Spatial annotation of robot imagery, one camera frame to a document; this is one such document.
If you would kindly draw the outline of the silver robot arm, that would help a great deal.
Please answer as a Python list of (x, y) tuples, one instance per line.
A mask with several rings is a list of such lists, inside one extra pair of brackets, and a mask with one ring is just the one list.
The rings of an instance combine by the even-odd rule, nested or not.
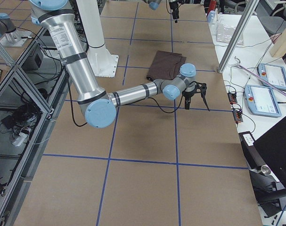
[(92, 9), (84, 1), (77, 1), (86, 39), (89, 44), (96, 44), (85, 51), (74, 26), (74, 11), (67, 0), (32, 0), (32, 22), (46, 28), (61, 57), (61, 64), (66, 68), (78, 92), (77, 102), (86, 122), (95, 128), (105, 128), (116, 118), (119, 106), (131, 104), (157, 94), (163, 94), (169, 100), (193, 87), (196, 68), (191, 63), (180, 67), (179, 74), (172, 80), (157, 79), (150, 83), (107, 93), (98, 84), (95, 77), (97, 70), (106, 66), (117, 65), (118, 56), (111, 55), (106, 49), (100, 14), (97, 3)]
[[(148, 4), (149, 8), (152, 10), (157, 10), (161, 0), (143, 0), (144, 3)], [(178, 23), (179, 20), (179, 8), (184, 4), (183, 0), (166, 0), (166, 10), (170, 14), (175, 23)]]

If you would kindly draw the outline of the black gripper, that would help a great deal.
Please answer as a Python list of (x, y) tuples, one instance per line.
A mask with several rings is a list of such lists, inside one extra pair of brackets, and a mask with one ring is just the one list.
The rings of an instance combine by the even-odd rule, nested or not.
[(186, 110), (189, 110), (190, 109), (190, 101), (191, 101), (191, 98), (192, 96), (196, 93), (196, 89), (191, 89), (189, 91), (186, 91), (184, 90), (182, 92), (182, 96), (185, 98), (185, 105), (184, 105), (184, 108)]
[(175, 23), (178, 22), (179, 19), (179, 1), (178, 0), (170, 0), (170, 9), (172, 12), (172, 18)]

